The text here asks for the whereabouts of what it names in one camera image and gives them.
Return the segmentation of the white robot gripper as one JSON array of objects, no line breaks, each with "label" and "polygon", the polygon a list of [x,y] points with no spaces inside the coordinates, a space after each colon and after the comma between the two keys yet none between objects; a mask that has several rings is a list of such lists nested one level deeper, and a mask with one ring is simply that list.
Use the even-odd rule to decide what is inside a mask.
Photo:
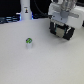
[{"label": "white robot gripper", "polygon": [[77,0],[51,0],[48,14],[55,22],[81,27],[84,22],[84,8],[76,3]]}]

